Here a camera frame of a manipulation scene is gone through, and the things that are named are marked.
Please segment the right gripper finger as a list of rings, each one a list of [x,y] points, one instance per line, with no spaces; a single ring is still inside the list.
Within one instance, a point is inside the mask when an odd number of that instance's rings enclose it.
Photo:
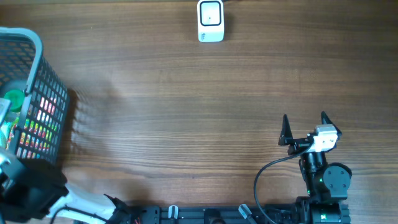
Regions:
[[[322,122],[322,124],[331,124],[331,125],[333,125],[333,127],[336,129],[337,135],[338,136],[342,135],[341,130],[330,120],[330,118],[328,117],[328,115],[326,114],[325,111],[321,112],[321,122]]]
[[[279,145],[291,145],[293,142],[294,139],[290,129],[289,119],[285,114],[282,117],[282,129],[279,137]]]

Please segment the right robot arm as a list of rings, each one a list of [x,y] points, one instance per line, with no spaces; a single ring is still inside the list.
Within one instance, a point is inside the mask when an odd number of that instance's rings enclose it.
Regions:
[[[321,124],[305,138],[294,138],[287,115],[283,116],[278,145],[288,146],[290,156],[299,156],[299,168],[307,187],[306,197],[297,197],[290,213],[281,215],[281,223],[350,223],[348,198],[351,169],[326,161],[326,153],[336,148],[342,132],[321,112]]]

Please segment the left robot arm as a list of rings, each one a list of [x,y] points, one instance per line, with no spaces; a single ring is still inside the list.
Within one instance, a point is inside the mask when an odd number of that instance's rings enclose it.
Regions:
[[[69,184],[62,170],[44,159],[21,159],[1,149],[1,223],[69,218],[75,223],[135,223],[120,199]]]

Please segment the green lid plastic jar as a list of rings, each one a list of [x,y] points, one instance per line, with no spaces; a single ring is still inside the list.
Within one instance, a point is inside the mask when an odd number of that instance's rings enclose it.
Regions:
[[[11,101],[6,121],[14,121],[21,112],[25,100],[25,80],[11,80],[1,87],[1,98]]]

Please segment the teal snack packet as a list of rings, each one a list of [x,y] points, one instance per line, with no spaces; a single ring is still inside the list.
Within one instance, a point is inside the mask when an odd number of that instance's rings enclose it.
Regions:
[[[13,134],[14,123],[13,122],[5,122],[1,126],[1,147],[5,150],[9,149],[11,141],[14,137]]]

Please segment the haribo gummy bag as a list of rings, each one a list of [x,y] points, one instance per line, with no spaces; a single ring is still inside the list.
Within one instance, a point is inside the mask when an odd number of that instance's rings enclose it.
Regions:
[[[16,141],[16,156],[23,159],[45,159],[56,162],[61,138],[61,118],[65,102],[57,96],[41,96],[27,108],[21,134]]]

